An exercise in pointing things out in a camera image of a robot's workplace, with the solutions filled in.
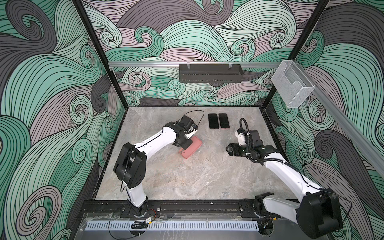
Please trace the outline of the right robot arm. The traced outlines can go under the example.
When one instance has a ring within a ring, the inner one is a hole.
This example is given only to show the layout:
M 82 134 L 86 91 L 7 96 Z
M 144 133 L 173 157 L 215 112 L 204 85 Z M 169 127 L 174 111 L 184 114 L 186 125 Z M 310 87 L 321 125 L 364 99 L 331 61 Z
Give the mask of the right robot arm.
M 232 157 L 244 157 L 275 174 L 295 195 L 296 200 L 280 198 L 271 193 L 255 197 L 257 215 L 266 217 L 264 225 L 278 215 L 297 224 L 311 239 L 328 235 L 343 227 L 340 196 L 305 177 L 276 148 L 264 145 L 257 130 L 250 130 L 246 119 L 239 120 L 237 143 L 226 147 Z

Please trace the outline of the black phone case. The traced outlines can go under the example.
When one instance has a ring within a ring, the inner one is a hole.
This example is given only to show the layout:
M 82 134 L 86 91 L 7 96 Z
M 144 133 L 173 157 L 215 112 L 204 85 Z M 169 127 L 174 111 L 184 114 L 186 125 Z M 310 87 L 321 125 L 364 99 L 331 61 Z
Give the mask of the black phone case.
M 220 128 L 219 118 L 217 114 L 208 114 L 210 130 L 218 130 Z

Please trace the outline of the purple-edged black smartphone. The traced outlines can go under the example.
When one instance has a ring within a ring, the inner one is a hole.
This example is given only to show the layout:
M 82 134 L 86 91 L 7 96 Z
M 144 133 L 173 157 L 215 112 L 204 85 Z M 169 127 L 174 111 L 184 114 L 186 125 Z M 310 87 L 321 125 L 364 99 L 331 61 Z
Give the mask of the purple-edged black smartphone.
M 221 129 L 229 129 L 230 128 L 230 122 L 228 115 L 225 113 L 218 114 L 219 122 L 220 122 L 220 128 Z

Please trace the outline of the pink phone case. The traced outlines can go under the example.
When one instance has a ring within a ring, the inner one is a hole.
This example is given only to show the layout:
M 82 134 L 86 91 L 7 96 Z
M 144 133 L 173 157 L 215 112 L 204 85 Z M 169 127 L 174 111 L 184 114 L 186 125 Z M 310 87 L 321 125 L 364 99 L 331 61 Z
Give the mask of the pink phone case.
M 188 159 L 189 157 L 191 157 L 203 144 L 202 141 L 196 136 L 192 137 L 191 140 L 192 144 L 186 150 L 182 148 L 180 148 L 179 150 L 179 154 L 184 159 Z

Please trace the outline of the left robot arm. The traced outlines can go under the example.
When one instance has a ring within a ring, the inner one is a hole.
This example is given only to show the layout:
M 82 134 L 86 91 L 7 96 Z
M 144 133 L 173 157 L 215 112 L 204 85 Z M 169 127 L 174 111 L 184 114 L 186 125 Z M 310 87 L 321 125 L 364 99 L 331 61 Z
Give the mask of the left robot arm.
M 198 129 L 199 125 L 184 115 L 176 122 L 165 124 L 159 132 L 148 139 L 122 146 L 113 171 L 121 181 L 121 191 L 128 194 L 131 206 L 138 212 L 144 211 L 148 201 L 142 184 L 146 176 L 147 160 L 170 144 L 183 150 L 188 149 Z

